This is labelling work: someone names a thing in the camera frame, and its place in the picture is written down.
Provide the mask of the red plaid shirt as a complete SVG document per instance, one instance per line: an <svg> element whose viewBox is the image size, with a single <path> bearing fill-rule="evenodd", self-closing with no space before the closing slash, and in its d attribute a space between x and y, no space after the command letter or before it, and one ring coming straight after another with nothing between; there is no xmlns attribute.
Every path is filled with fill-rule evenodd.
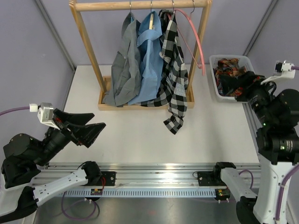
<svg viewBox="0 0 299 224"><path fill-rule="evenodd" d="M221 85L221 75L229 75L237 77L247 72L244 66L240 67L238 59L221 59L218 61L218 66L214 69L216 84L220 95L225 96L229 90L223 90Z"/></svg>

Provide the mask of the pink hanger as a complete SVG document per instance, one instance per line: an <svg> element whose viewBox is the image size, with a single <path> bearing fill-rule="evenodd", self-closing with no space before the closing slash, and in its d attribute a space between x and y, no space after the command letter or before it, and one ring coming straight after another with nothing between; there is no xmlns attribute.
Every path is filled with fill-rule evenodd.
<svg viewBox="0 0 299 224"><path fill-rule="evenodd" d="M191 17L182 9L179 9L179 8L175 8L174 9L174 12L180 12L185 18L186 20L188 21L191 29L192 29L192 32L194 34L194 37L195 37L195 40L196 40L196 44L197 46L195 46L195 49L197 50L197 52L199 53L199 58L200 58L200 62L198 62L198 60L195 58L195 54L196 53L192 53L191 52L191 49L187 43L187 41L185 40L185 38L182 36L183 38L183 41L189 51L189 53L192 55L192 61L196 64L196 66L202 70L202 76L205 76L206 75L206 66L204 64L204 54L203 54L203 51L202 51L202 47L201 47L201 43L200 43L200 40L199 40L199 36L198 36L198 33L197 31L195 30L195 26L194 26L194 23L191 19Z"/></svg>

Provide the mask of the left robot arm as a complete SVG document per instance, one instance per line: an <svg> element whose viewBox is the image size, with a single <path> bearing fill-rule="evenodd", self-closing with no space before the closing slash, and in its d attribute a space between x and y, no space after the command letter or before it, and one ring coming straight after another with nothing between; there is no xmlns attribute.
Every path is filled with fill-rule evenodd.
<svg viewBox="0 0 299 224"><path fill-rule="evenodd" d="M73 142L89 148L104 122L89 124L93 113L67 113L59 109L38 109L38 118L49 128L43 140L28 134L15 135L3 147L5 159L0 171L0 222L25 218L54 196L76 186L97 185L101 170L94 161L86 161L68 176L33 187L30 183L65 146Z"/></svg>

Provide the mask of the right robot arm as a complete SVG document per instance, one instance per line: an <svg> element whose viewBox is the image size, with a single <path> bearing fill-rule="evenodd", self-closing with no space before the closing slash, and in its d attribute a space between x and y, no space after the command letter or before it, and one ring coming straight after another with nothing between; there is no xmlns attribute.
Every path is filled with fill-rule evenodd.
<svg viewBox="0 0 299 224"><path fill-rule="evenodd" d="M212 180L225 184L236 200L236 213L242 224L285 224L288 184L299 169L299 93L286 89L274 96L272 78L246 72L236 83L242 92L237 101L248 102L261 123L256 142L260 154L261 180L254 193L230 162L218 162Z"/></svg>

